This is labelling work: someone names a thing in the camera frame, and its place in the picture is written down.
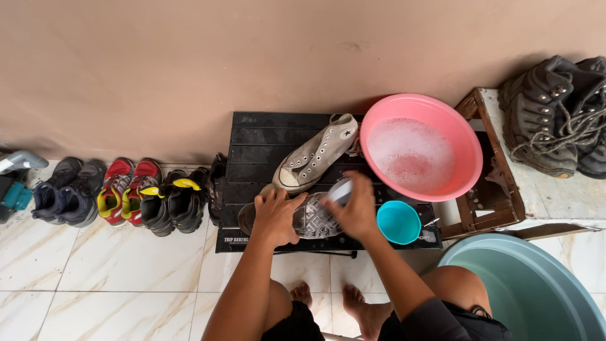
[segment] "hand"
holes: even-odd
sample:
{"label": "hand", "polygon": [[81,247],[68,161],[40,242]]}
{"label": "hand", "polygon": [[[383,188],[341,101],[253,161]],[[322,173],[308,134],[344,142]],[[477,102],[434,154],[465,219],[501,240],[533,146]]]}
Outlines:
{"label": "hand", "polygon": [[353,190],[345,207],[322,198],[321,203],[337,219],[345,233],[361,243],[369,237],[381,234],[376,223],[375,191],[372,182],[355,170],[348,170],[345,176],[353,180]]}
{"label": "hand", "polygon": [[307,198],[307,193],[299,194],[296,198],[288,200],[284,189],[270,189],[267,197],[259,194],[255,197],[257,211],[251,238],[260,238],[272,245],[272,248],[296,244],[299,236],[293,229],[293,214],[295,209]]}

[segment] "pink basin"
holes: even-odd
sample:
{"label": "pink basin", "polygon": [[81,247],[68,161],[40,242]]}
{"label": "pink basin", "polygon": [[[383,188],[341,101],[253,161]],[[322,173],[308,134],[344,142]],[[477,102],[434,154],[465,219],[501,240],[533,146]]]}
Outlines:
{"label": "pink basin", "polygon": [[[419,193],[398,185],[379,170],[368,149],[369,135],[376,136],[372,134],[373,129],[385,121],[398,118],[427,124],[450,143],[454,153],[454,169],[449,183],[431,193]],[[378,101],[362,121],[360,142],[375,174],[394,190],[417,200],[439,202],[460,197],[476,183],[482,170],[482,150],[473,129],[457,111],[429,96],[400,93]]]}

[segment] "bare foot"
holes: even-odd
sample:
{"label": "bare foot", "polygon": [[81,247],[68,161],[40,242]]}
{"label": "bare foot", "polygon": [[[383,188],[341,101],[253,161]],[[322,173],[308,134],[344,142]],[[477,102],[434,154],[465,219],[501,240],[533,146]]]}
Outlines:
{"label": "bare foot", "polygon": [[303,302],[311,309],[311,292],[309,291],[309,286],[306,282],[301,282],[301,285],[299,285],[298,288],[293,289],[290,292],[290,295],[293,297],[293,301]]}
{"label": "bare foot", "polygon": [[366,303],[362,292],[353,285],[343,287],[343,308],[357,321],[365,341],[379,338],[381,327],[393,310],[391,303]]}

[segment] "red running shoe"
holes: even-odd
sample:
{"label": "red running shoe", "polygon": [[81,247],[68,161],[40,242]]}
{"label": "red running shoe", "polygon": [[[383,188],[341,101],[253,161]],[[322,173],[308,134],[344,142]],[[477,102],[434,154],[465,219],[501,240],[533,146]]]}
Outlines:
{"label": "red running shoe", "polygon": [[99,215],[112,226],[122,226],[122,195],[133,179],[135,165],[127,158],[117,158],[105,172],[105,181],[97,196]]}
{"label": "red running shoe", "polygon": [[141,190],[148,186],[158,186],[162,182],[160,166],[151,158],[144,158],[135,167],[135,177],[122,194],[122,218],[137,227],[141,221]]}

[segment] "converse star logo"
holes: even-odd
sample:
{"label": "converse star logo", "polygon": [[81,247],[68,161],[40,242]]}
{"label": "converse star logo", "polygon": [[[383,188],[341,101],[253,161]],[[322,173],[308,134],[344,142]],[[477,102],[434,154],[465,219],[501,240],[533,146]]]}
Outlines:
{"label": "converse star logo", "polygon": [[345,128],[343,129],[340,133],[339,133],[339,138],[342,140],[346,140],[350,137],[352,137],[355,133],[355,129],[354,128]]}

